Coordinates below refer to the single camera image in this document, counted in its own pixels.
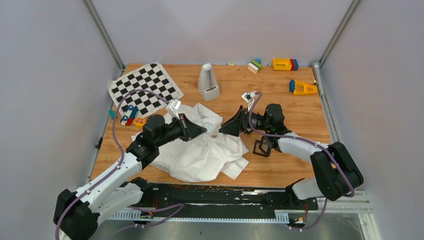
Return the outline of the white button-up shirt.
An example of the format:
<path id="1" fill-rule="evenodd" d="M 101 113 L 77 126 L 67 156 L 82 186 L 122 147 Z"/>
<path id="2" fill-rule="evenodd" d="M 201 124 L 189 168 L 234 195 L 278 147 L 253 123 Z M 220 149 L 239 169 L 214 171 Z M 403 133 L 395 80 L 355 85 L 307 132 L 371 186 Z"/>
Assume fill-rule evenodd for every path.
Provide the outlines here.
<path id="1" fill-rule="evenodd" d="M 200 126 L 210 123 L 212 132 L 188 142 L 176 139 L 159 147 L 159 156 L 151 166 L 184 182 L 209 182 L 220 172 L 235 180 L 249 163 L 243 157 L 249 150 L 242 139 L 219 133 L 223 117 L 200 103 L 194 106 L 182 104 L 178 113 L 185 114 Z"/>

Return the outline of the black square frame box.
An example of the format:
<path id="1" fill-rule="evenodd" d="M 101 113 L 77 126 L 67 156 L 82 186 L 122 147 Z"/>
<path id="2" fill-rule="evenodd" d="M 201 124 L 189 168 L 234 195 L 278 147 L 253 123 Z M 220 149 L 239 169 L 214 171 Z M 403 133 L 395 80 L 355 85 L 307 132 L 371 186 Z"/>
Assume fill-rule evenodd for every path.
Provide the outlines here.
<path id="1" fill-rule="evenodd" d="M 260 140 L 255 140 L 253 154 L 267 158 L 270 156 L 271 151 L 272 148 L 269 146 L 265 136 L 262 136 Z"/>

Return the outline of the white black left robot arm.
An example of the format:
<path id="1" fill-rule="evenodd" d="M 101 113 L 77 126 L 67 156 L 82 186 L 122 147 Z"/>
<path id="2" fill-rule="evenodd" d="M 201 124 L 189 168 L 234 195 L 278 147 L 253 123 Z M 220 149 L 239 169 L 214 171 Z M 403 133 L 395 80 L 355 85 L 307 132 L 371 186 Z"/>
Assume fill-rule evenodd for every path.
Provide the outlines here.
<path id="1" fill-rule="evenodd" d="M 177 139 L 188 142 L 210 130 L 210 125 L 197 125 L 183 113 L 170 123 L 162 115 L 148 117 L 142 132 L 126 150 L 121 150 L 121 157 L 113 165 L 77 190 L 65 189 L 58 195 L 53 217 L 55 238 L 65 234 L 71 240 L 88 240 L 116 212 L 137 203 L 149 206 L 153 193 L 144 179 L 138 177 L 122 184 L 152 163 L 161 146 Z"/>

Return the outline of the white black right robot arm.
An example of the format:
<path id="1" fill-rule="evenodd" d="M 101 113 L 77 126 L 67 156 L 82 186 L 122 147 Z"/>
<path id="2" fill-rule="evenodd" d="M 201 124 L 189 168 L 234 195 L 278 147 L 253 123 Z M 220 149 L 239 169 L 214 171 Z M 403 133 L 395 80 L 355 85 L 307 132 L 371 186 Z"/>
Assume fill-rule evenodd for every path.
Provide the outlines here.
<path id="1" fill-rule="evenodd" d="M 284 120 L 280 104 L 267 105 L 264 114 L 240 107 L 221 125 L 219 132 L 235 137 L 257 132 L 262 138 L 256 143 L 268 147 L 260 152 L 261 156 L 267 157 L 274 149 L 311 163 L 314 177 L 300 179 L 287 187 L 285 201 L 292 209 L 298 209 L 310 198 L 336 201 L 341 197 L 354 197 L 355 189 L 364 183 L 364 178 L 346 146 L 339 141 L 323 144 L 300 137 L 285 126 Z"/>

